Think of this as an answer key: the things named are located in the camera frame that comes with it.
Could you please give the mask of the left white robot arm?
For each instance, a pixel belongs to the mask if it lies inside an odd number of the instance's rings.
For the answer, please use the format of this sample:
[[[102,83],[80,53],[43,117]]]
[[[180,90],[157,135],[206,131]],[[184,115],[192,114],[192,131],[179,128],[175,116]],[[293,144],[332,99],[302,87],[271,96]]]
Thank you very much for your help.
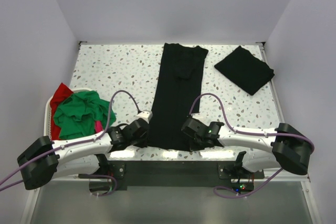
[[[145,141],[148,132],[149,120],[139,118],[131,124],[111,126],[106,132],[73,140],[52,141],[42,136],[17,159],[25,189],[37,189],[53,178],[74,174],[103,178],[109,171],[107,155]]]

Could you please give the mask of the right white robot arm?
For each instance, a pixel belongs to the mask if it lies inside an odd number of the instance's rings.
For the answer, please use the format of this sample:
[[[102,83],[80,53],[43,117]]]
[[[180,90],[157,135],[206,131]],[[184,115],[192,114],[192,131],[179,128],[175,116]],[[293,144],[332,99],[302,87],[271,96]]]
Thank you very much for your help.
[[[291,125],[277,128],[248,129],[232,127],[223,122],[204,124],[191,116],[181,128],[196,147],[244,147],[234,164],[227,168],[239,178],[263,169],[282,168],[295,175],[307,175],[313,144]]]

